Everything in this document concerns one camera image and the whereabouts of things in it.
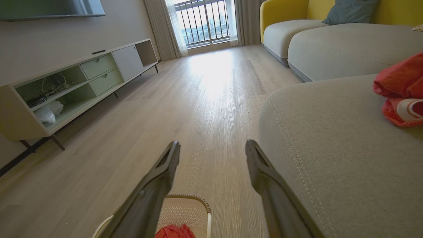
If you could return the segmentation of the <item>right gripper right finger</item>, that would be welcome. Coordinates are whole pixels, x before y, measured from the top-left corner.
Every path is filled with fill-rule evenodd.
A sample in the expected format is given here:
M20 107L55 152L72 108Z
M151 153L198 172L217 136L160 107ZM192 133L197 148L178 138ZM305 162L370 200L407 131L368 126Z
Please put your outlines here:
M262 199L269 236L323 238L317 224L255 140L246 141L245 154L252 186Z

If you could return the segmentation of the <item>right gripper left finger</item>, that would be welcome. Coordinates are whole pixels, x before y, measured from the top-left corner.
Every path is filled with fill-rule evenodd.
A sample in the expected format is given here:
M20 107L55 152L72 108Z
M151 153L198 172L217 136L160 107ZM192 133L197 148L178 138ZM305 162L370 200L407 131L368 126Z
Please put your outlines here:
M177 141L166 146L151 170L100 229L99 238L154 237L163 202L173 185L180 150Z

